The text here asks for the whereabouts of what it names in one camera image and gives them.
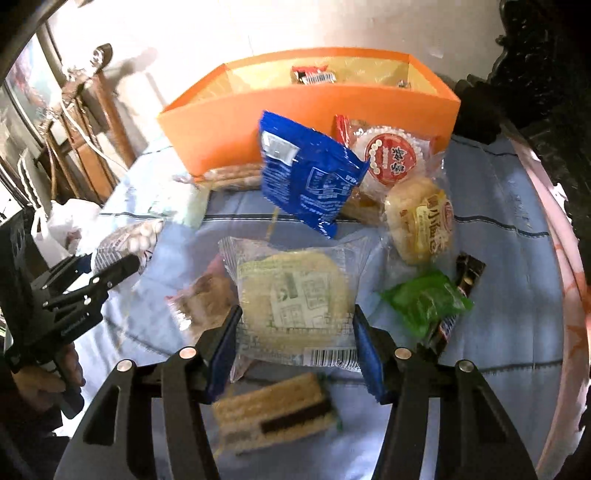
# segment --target white string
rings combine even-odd
[[[68,112],[68,109],[66,108],[66,104],[64,103],[64,100],[60,100],[61,103],[61,109],[64,110],[64,114],[67,117],[67,119],[72,123],[73,127],[78,130],[78,133],[82,136],[82,138],[84,139],[84,141],[88,144],[88,146],[95,151],[95,153],[99,156],[101,156],[102,158],[104,158],[106,161],[110,161],[113,162],[115,165],[121,167],[122,169],[127,171],[127,167],[124,167],[123,165],[121,165],[119,162],[116,162],[115,160],[107,157],[103,152],[101,152],[98,148],[95,147],[94,143],[90,140],[89,137],[86,136],[86,134],[82,131],[82,127],[80,127],[80,125],[78,125],[76,123],[76,121],[72,118],[72,116],[70,115],[70,112]]]

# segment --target green plastic wrapper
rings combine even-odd
[[[439,270],[429,271],[383,291],[381,297],[402,314],[413,334],[423,337],[442,317],[457,315],[473,306]]]

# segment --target white wall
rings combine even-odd
[[[79,9],[70,0],[50,25],[68,65],[113,45],[108,76],[124,116],[148,140],[162,107],[226,61],[292,48],[384,48],[458,80],[488,75],[503,33],[499,0],[94,0]]]

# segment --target blue snack package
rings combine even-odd
[[[328,238],[335,218],[369,163],[316,130],[263,112],[259,121],[263,195]]]

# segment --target metal bolt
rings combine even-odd
[[[394,351],[394,355],[396,355],[396,358],[399,358],[400,360],[408,360],[412,357],[413,353],[408,348],[403,347],[397,348]]]
[[[186,346],[178,353],[180,358],[184,358],[185,360],[189,360],[197,355],[197,351],[192,346]]]
[[[474,370],[474,364],[469,360],[461,360],[458,367],[462,372],[466,372],[467,374]]]
[[[120,372],[127,372],[132,366],[134,366],[134,364],[131,360],[122,360],[117,364],[117,370]]]

